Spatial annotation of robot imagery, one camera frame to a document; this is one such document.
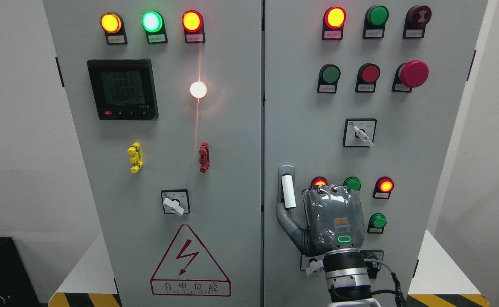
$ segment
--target lightning bolt symbol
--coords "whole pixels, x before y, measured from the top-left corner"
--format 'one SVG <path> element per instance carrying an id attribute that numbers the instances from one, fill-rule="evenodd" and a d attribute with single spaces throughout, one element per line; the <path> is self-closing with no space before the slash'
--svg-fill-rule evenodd
<path id="1" fill-rule="evenodd" d="M 189 262 L 187 263 L 187 266 L 185 266 L 185 268 L 182 268 L 180 270 L 180 276 L 181 276 L 181 274 L 187 272 L 185 269 L 189 266 L 189 264 L 191 264 L 191 262 L 193 262 L 193 260 L 195 258 L 197 258 L 198 253 L 200 253 L 200 252 L 194 252 L 194 253 L 188 253 L 188 254 L 183 255 L 183 256 L 181 255 L 181 254 L 183 254 L 183 252 L 185 251 L 185 249 L 187 249 L 187 247 L 189 247 L 189 245 L 191 244 L 191 242 L 192 242 L 191 240 L 185 241 L 185 245 L 183 245 L 183 247 L 181 248 L 181 251 L 176 256 L 176 260 L 177 259 L 181 259 L 181 258 L 185 258 L 185 257 L 189 257 L 189 256 L 193 256 L 193 258 L 191 258 L 191 260 L 189 260 Z"/>

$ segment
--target lcd display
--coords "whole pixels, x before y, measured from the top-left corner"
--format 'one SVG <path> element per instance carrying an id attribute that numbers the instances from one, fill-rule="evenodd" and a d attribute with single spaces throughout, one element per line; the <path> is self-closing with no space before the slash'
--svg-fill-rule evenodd
<path id="1" fill-rule="evenodd" d="M 142 74 L 136 70 L 101 71 L 105 103 L 145 104 Z"/>

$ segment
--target yellow terminal connector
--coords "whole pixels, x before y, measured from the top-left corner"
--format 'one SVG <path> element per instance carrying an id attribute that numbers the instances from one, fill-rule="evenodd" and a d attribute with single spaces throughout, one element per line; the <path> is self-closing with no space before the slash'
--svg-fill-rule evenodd
<path id="1" fill-rule="evenodd" d="M 142 169 L 144 166 L 144 159 L 142 157 L 142 146 L 138 142 L 134 142 L 132 146 L 130 146 L 127 150 L 128 155 L 130 158 L 128 161 L 133 165 L 130 168 L 130 172 L 135 174 Z"/>

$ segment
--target white light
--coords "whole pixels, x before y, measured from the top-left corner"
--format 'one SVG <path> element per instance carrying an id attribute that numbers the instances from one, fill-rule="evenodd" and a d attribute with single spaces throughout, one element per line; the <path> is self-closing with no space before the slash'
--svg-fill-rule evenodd
<path id="1" fill-rule="evenodd" d="M 189 89 L 189 91 L 191 92 L 191 95 L 193 95 L 193 97 L 201 99 L 202 97 L 206 96 L 208 89 L 204 82 L 197 81 L 191 84 L 191 88 Z"/>

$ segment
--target red terminal connector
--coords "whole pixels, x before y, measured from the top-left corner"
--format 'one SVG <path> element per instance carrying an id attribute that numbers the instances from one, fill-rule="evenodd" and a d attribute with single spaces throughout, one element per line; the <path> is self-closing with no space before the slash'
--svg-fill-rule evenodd
<path id="1" fill-rule="evenodd" d="M 198 154 L 200 155 L 200 159 L 198 160 L 200 163 L 200 172 L 206 173 L 210 167 L 210 148 L 208 147 L 208 143 L 202 142 L 198 149 Z"/>

